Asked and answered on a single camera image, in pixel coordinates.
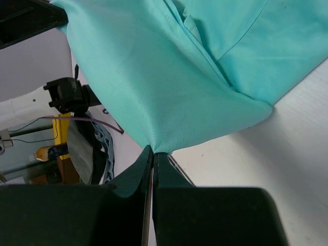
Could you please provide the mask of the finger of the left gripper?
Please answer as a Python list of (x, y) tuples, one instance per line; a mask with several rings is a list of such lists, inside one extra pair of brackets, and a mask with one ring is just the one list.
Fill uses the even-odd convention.
[(1, 0), (1, 49), (67, 23), (64, 9), (48, 1)]

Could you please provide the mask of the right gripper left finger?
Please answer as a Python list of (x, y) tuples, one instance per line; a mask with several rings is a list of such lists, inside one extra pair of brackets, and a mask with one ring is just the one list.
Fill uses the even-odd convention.
[(147, 245), (152, 160), (104, 185), (2, 185), (1, 245)]

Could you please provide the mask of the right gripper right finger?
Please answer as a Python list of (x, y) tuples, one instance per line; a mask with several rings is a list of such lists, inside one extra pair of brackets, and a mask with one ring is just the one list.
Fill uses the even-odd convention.
[(154, 156), (153, 221), (158, 245), (287, 245), (276, 205), (254, 187), (196, 187)]

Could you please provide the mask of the teal t-shirt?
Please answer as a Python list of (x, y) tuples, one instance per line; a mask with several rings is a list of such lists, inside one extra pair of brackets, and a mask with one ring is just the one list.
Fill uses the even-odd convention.
[(327, 58), (327, 1), (54, 1), (87, 83), (155, 153), (251, 127)]

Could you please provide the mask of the grey and blue cloth pile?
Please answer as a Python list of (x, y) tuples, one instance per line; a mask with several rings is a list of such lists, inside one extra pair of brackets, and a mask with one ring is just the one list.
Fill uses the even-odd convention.
[(74, 113), (73, 117), (67, 139), (70, 159), (83, 183), (104, 185), (115, 176), (112, 136), (90, 112)]

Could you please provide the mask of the yellow post in background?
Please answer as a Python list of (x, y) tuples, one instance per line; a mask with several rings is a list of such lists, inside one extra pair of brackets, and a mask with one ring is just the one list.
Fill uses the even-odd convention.
[[(72, 113), (55, 115), (54, 117), (71, 117)], [(67, 119), (53, 119), (53, 133), (54, 133), (54, 143), (55, 145), (64, 144), (68, 139), (68, 127), (70, 120)], [(69, 154), (60, 156), (61, 160), (69, 158)]]

